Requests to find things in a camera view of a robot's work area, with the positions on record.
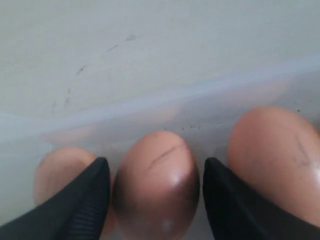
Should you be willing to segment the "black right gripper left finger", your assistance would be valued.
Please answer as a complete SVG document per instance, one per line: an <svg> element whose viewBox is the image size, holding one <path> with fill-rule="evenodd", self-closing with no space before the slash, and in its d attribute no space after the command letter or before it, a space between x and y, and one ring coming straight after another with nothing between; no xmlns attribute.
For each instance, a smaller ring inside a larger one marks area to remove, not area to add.
<svg viewBox="0 0 320 240"><path fill-rule="evenodd" d="M98 240L111 197L110 166L98 157L33 210L4 224L2 240Z"/></svg>

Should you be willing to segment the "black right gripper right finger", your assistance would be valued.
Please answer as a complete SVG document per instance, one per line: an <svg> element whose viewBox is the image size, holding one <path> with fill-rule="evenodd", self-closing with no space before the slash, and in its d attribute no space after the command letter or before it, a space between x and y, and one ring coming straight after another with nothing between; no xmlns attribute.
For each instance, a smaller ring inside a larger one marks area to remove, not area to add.
<svg viewBox="0 0 320 240"><path fill-rule="evenodd" d="M320 229L262 197L218 159L204 163L202 194L216 240L318 240Z"/></svg>

